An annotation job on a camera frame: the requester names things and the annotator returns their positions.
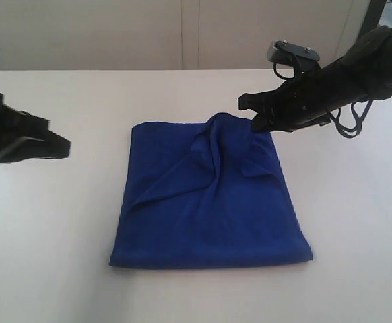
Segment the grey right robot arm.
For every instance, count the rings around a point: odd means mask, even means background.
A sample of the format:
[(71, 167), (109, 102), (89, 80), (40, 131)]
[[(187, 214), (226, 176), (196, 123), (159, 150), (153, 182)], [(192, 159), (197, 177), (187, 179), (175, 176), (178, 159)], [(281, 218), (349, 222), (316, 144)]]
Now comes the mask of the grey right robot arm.
[(267, 92), (243, 94), (239, 110), (252, 110), (254, 132), (293, 132), (333, 123), (347, 139), (358, 136), (372, 103), (392, 97), (392, 28), (380, 26), (359, 38), (346, 54), (325, 67), (309, 47), (274, 41), (267, 52), (274, 67), (293, 77)]

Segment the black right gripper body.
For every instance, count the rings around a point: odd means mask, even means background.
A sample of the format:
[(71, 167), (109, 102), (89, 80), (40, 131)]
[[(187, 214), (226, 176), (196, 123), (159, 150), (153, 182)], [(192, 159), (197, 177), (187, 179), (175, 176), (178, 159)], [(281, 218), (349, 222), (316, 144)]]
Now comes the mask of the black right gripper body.
[(338, 59), (333, 63), (284, 82), (272, 91), (266, 108), (269, 131), (295, 131), (333, 120), (339, 124), (339, 116), (331, 114), (348, 104), (366, 103), (361, 115), (351, 107), (356, 126), (347, 131), (358, 131), (371, 107), (368, 91), (360, 85), (350, 71)]

